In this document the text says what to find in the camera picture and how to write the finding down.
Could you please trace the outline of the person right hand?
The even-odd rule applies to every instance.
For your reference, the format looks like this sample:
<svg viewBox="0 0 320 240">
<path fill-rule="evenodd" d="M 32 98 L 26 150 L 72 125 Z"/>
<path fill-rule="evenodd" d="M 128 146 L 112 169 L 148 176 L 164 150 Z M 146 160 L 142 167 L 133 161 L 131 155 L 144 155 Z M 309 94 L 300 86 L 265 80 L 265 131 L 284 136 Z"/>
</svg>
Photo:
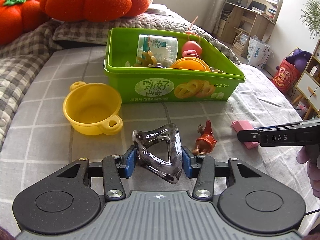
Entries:
<svg viewBox="0 0 320 240">
<path fill-rule="evenodd" d="M 307 174 L 310 179 L 310 185 L 313 190 L 313 195 L 317 198 L 320 197 L 319 191 L 319 181 L 320 181 L 320 172 L 319 172 L 319 156 L 315 163 L 311 161 L 312 149 L 310 146 L 304 146 L 300 149 L 297 154 L 296 160 L 300 164 L 307 163 Z"/>
</svg>

